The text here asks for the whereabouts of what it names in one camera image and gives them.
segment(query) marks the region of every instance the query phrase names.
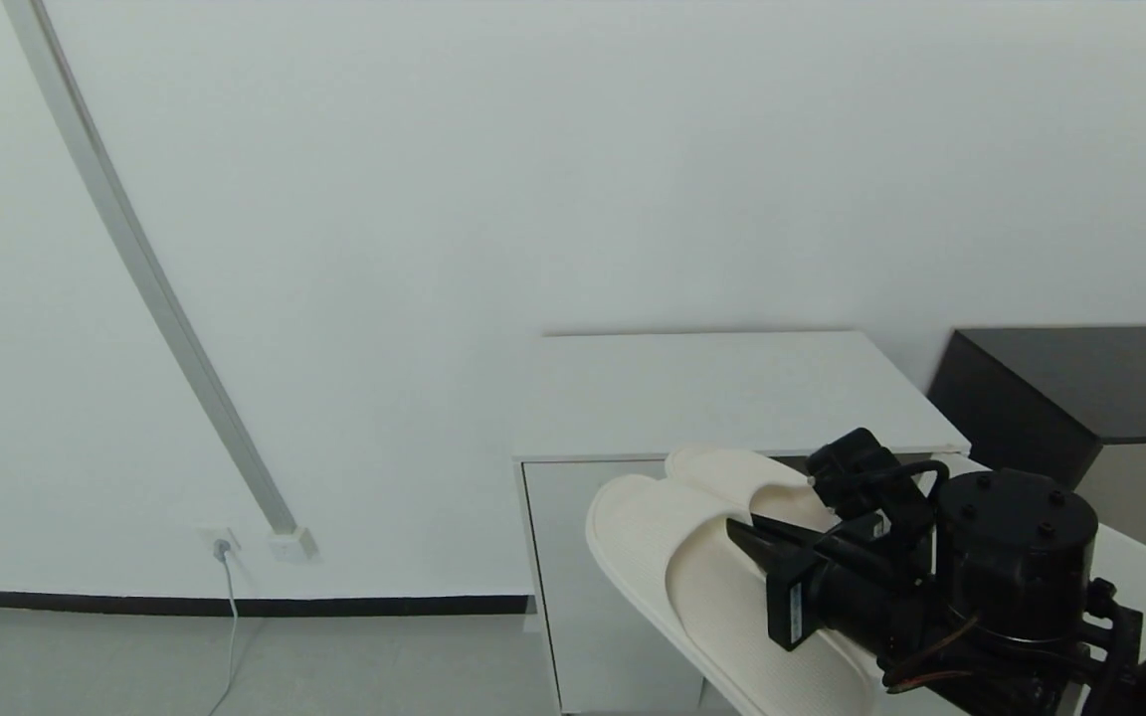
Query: wall socket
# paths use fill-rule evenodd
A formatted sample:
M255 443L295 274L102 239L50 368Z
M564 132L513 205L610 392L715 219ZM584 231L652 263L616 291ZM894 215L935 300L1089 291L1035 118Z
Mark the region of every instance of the wall socket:
M228 544L231 544L233 552L240 552L242 545L237 543L237 538L233 535L233 530L228 527L222 527L218 525L197 525L197 536L201 541L206 544L206 552L211 553L215 549L215 540L222 538L227 540Z

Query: gray floor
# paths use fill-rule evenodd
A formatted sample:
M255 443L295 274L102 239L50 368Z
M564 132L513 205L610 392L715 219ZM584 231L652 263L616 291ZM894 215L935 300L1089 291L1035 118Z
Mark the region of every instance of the gray floor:
M0 608L0 715L206 716L227 620ZM243 620L214 716L551 716L523 616Z

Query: black baseboard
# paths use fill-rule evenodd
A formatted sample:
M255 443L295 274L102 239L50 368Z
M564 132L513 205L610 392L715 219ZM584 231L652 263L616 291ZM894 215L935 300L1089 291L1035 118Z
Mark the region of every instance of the black baseboard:
M19 591L0 591L0 607L154 616L228 616L231 614L227 599L83 597L83 595L71 593ZM528 595L390 599L237 599L237 612L242 616L445 616L524 614L527 611Z

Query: white label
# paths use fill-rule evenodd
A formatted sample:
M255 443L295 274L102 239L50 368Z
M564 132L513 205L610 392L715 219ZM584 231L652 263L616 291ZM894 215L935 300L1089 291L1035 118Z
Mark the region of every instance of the white label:
M803 584L790 589L790 643L799 644L803 637Z

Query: wire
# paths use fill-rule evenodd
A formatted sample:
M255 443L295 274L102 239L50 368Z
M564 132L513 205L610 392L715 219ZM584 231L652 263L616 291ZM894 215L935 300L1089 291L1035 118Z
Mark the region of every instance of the wire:
M942 682L944 679L956 679L959 676L971 676L972 671L932 671L931 675L915 676L915 678L901 682L900 684L893 685L893 687L887 689L887 693L904 693L910 690L923 687L932 682Z
M869 480L870 483L881 483L881 481L895 480L896 478L920 475L924 472L935 472L936 474L936 479L932 481L931 490L927 493L927 501L935 504L940 488L949 480L949 465L941 463L940 459L919 459L917 463L905 463L904 465L887 467L885 471L874 471L870 472L870 474L858 477Z
M956 630L953 634L937 640L936 644L932 644L927 648L923 648L921 652L915 653L915 655L906 658L901 663L896 663L896 666L893 667L890 671L887 671L886 675L882 676L882 683L892 684L893 687L900 687L901 682L909 683L905 682L909 671L913 671L916 667L920 666L920 663L926 661L931 655L933 655L933 653L940 652L940 650L945 648L950 644L953 644L955 640L960 639L963 635L972 630L973 627L978 623L979 623L979 612L973 614L972 617L970 617L970 620L964 622L963 625L958 627L958 630Z
M233 645L237 642L237 599L233 597L233 571L228 568L229 549L231 549L231 544L228 544L228 541L214 541L214 558L219 559L220 565L223 566L223 580L228 582L228 607L233 611L233 629L228 631L228 680L223 682L223 693L219 694L218 701L214 701L214 706L210 707L206 716L215 716L215 711L219 711L219 705L228 698L228 692L233 690Z

